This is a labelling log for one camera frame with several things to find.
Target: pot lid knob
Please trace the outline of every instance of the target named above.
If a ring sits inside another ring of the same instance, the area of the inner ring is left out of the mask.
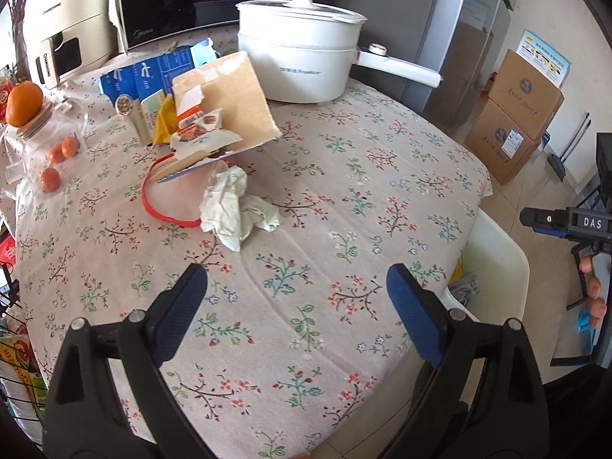
[[[381,44],[372,43],[369,46],[368,51],[370,53],[374,53],[375,55],[380,55],[382,57],[385,57],[387,55],[387,49]]]
[[[287,3],[288,7],[294,8],[318,8],[312,0],[292,0]]]

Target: stainless steel refrigerator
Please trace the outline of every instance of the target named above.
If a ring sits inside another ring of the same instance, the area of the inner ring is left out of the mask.
[[[368,21],[360,46],[376,42],[390,56],[441,72],[438,90],[354,67],[351,76],[419,112],[441,129],[462,125],[501,51],[516,0],[316,0]]]

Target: blue carton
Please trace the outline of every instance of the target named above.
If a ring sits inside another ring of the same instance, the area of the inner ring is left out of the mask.
[[[165,94],[172,93],[172,80],[175,77],[218,57],[212,45],[212,39],[206,38],[192,47],[180,47],[173,52],[116,69],[100,77],[100,91],[113,104],[121,94],[143,100],[159,90]]]

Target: jar lid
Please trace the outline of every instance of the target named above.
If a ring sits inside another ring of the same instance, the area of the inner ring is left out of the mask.
[[[47,100],[42,104],[42,107],[38,111],[38,114],[36,114],[26,124],[24,124],[20,128],[17,128],[17,138],[24,140],[30,139],[42,129],[42,127],[47,123],[47,121],[51,119],[52,115],[53,103]]]
[[[361,14],[343,8],[313,3],[313,0],[253,0],[237,4],[238,10],[258,8],[280,15],[302,19],[330,20],[347,24],[363,24],[368,19]]]

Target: crumpled paper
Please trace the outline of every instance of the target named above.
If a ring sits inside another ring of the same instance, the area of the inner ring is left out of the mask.
[[[210,176],[209,187],[200,205],[200,227],[212,231],[230,250],[239,251],[240,244],[253,226],[274,231],[283,218],[278,209],[261,198],[246,194],[247,173],[234,166]]]

